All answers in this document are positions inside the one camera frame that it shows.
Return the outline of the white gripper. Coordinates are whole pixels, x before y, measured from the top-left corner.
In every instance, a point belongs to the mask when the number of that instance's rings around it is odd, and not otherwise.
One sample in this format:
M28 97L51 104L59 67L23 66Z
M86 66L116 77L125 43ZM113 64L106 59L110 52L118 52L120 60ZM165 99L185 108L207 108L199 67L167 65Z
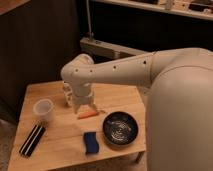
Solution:
M91 88L73 88L72 89L72 101L74 114L78 113L80 105L89 105L89 107L95 111L98 111L97 106L93 103L94 93Z

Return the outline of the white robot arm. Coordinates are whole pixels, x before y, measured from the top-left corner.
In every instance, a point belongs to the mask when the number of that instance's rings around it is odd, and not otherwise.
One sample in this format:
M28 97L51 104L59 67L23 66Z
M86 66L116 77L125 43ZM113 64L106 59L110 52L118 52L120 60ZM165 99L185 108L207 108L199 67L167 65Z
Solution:
M93 102L93 83L147 87L147 170L213 171L213 51L163 50L100 64L80 54L61 77L77 107Z

